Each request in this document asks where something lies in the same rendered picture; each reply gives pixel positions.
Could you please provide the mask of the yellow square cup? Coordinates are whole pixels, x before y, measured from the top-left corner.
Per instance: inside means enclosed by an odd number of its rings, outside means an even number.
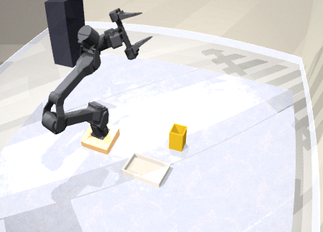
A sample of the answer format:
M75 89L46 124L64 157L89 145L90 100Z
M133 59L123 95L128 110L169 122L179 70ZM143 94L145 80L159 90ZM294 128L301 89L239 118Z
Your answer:
M187 126L173 124L169 132L169 148L182 152L186 144Z

